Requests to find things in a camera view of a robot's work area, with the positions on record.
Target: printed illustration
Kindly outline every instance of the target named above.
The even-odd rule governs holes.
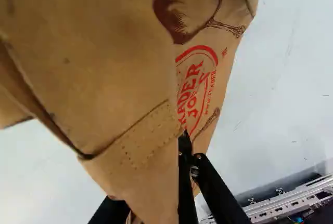
[[[215,119],[219,118],[220,116],[220,109],[219,108],[215,108],[213,114],[207,119],[206,123],[204,124],[203,128],[201,128],[201,130],[194,136],[193,140],[192,140],[192,144],[194,143],[194,141],[196,140],[196,138],[203,133],[213,122]]]
[[[183,45],[204,28],[219,28],[238,38],[245,26],[234,27],[214,20],[222,0],[154,0],[153,10],[173,38],[174,45]]]

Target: white wall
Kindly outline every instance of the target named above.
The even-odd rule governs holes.
[[[333,0],[260,0],[208,150],[233,194],[333,158],[332,20]]]
[[[333,0],[260,0],[208,150],[234,194],[333,158],[332,19]],[[0,131],[0,223],[87,223],[103,198],[37,121]]]
[[[37,120],[0,130],[0,223],[88,223],[105,194]]]

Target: black metal bar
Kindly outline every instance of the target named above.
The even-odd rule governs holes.
[[[194,164],[198,167],[198,174],[193,176],[193,180],[198,184],[216,223],[251,224],[206,155],[195,154]]]
[[[114,201],[105,197],[88,224],[124,224],[130,210],[125,201]]]
[[[192,145],[187,131],[178,138],[178,167],[179,167],[179,224],[198,224],[197,211],[194,204],[193,190],[190,180],[190,161],[192,157]]]

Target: brown paper bag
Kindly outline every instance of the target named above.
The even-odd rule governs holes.
[[[4,0],[2,92],[145,223],[177,223],[177,137],[206,152],[256,4]]]

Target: trader joe's logo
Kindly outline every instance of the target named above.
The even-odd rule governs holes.
[[[208,113],[219,60],[212,48],[199,45],[186,50],[175,61],[178,121],[191,135],[201,116]]]

